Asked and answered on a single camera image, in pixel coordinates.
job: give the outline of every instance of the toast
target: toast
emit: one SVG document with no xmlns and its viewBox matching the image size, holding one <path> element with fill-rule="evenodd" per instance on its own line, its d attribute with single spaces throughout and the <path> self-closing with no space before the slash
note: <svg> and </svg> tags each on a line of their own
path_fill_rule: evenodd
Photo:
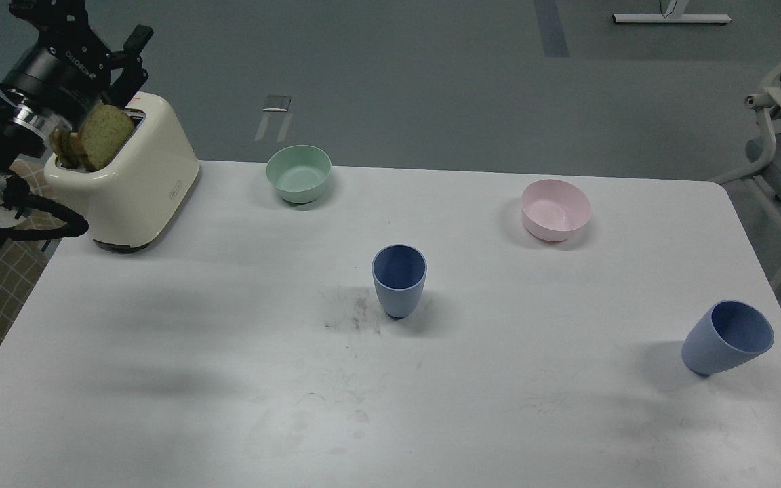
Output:
<svg viewBox="0 0 781 488">
<path fill-rule="evenodd" d="M 120 108 L 97 105 L 80 132 L 57 129 L 50 134 L 50 148 L 67 169 L 80 164 L 87 172 L 98 171 L 111 164 L 117 152 L 134 132 L 134 122 Z"/>
<path fill-rule="evenodd" d="M 98 105 L 89 114 L 71 148 L 87 171 L 103 169 L 134 132 L 134 122 L 120 108 Z"/>
</svg>

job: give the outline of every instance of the gray floor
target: gray floor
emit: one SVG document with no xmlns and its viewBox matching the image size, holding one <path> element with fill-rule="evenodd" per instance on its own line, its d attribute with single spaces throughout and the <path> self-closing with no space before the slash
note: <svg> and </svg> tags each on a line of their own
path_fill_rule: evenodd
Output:
<svg viewBox="0 0 781 488">
<path fill-rule="evenodd" d="M 781 59 L 781 0 L 692 1 L 688 13 L 730 14 L 724 27 L 613 24 L 655 0 L 87 3 L 111 47 L 155 29 L 144 89 L 173 104 L 202 159 L 310 143 L 338 165 L 707 179 L 746 164 L 757 130 L 742 102 Z M 0 0 L 0 79 L 34 37 Z M 292 97 L 284 141 L 282 115 L 255 141 L 269 94 Z M 781 237 L 728 191 L 773 272 Z"/>
</svg>

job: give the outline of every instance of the cup rim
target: cup rim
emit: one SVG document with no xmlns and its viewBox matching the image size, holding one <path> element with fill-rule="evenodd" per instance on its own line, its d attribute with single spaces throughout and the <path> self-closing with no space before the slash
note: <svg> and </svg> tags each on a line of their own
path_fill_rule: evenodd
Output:
<svg viewBox="0 0 781 488">
<path fill-rule="evenodd" d="M 408 247 L 409 249 L 411 249 L 411 250 L 415 251 L 416 253 L 418 253 L 418 256 L 421 256 L 421 260 L 422 260 L 422 262 L 424 262 L 424 274 L 421 275 L 421 279 L 418 280 L 418 282 L 416 282 L 414 285 L 410 285 L 410 287 L 406 287 L 406 288 L 388 287 L 388 285 L 385 285 L 384 283 L 382 283 L 382 281 L 379 280 L 378 276 L 376 276 L 376 260 L 378 259 L 378 256 L 380 256 L 381 253 L 384 253 L 384 251 L 390 249 L 391 247 Z M 408 244 L 391 244 L 390 246 L 382 247 L 382 249 L 380 251 L 378 251 L 378 253 L 376 253 L 375 256 L 372 257 L 372 265 L 369 266 L 369 271 L 372 271 L 372 279 L 375 280 L 376 283 L 378 283 L 382 287 L 386 288 L 387 290 L 408 291 L 408 290 L 411 290 L 412 288 L 415 288 L 418 285 L 420 285 L 424 281 L 424 279 L 427 277 L 427 258 L 425 258 L 424 257 L 424 253 L 422 253 L 416 247 L 409 246 Z"/>
<path fill-rule="evenodd" d="M 769 341 L 767 343 L 767 346 L 763 347 L 762 349 L 758 349 L 756 351 L 744 351 L 743 349 L 739 349 L 738 347 L 735 347 L 734 345 L 729 343 L 727 340 L 725 340 L 725 338 L 722 337 L 722 334 L 720 334 L 719 331 L 716 330 L 716 325 L 713 324 L 713 312 L 715 312 L 716 308 L 718 308 L 719 305 L 722 305 L 722 303 L 736 303 L 738 305 L 743 306 L 744 308 L 750 309 L 751 311 L 753 311 L 757 315 L 759 315 L 759 317 L 761 319 L 763 319 L 763 322 L 765 322 L 765 324 L 767 325 L 767 330 L 769 330 Z M 765 353 L 765 352 L 767 352 L 767 351 L 769 351 L 771 349 L 771 347 L 773 346 L 773 342 L 776 339 L 776 337 L 775 337 L 776 335 L 775 335 L 775 333 L 773 333 L 773 325 L 771 325 L 771 323 L 769 323 L 767 317 L 765 317 L 765 315 L 762 312 L 760 312 L 759 309 L 754 308 L 754 306 L 751 306 L 751 305 L 749 305 L 746 302 L 741 302 L 740 300 L 719 300 L 719 302 L 715 303 L 713 306 L 710 307 L 710 311 L 707 312 L 707 318 L 709 319 L 708 322 L 710 324 L 710 329 L 713 330 L 713 333 L 716 334 L 716 337 L 718 337 L 719 340 L 721 340 L 723 344 L 725 344 L 726 346 L 728 346 L 732 350 L 734 350 L 736 352 L 740 352 L 742 354 L 746 354 L 746 355 L 749 355 L 749 356 L 757 356 L 757 355 L 763 354 L 763 353 Z"/>
</svg>

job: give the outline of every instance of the toaster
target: toaster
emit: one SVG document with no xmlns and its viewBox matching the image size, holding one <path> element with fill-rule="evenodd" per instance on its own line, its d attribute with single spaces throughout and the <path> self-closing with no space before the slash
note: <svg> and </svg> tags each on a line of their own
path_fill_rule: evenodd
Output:
<svg viewBox="0 0 781 488">
<path fill-rule="evenodd" d="M 199 173 L 192 145 L 164 98 L 138 92 L 126 113 L 136 127 L 104 169 L 67 169 L 57 155 L 44 165 L 56 200 L 86 217 L 99 247 L 118 253 L 136 252 L 159 237 Z"/>
</svg>

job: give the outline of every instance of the green bowl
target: green bowl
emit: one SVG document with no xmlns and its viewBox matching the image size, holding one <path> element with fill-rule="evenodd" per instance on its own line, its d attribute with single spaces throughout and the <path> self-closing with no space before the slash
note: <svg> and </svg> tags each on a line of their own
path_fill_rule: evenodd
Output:
<svg viewBox="0 0 781 488">
<path fill-rule="evenodd" d="M 327 189 L 331 158 L 314 146 L 292 146 L 267 161 L 267 180 L 283 200 L 310 203 Z"/>
</svg>

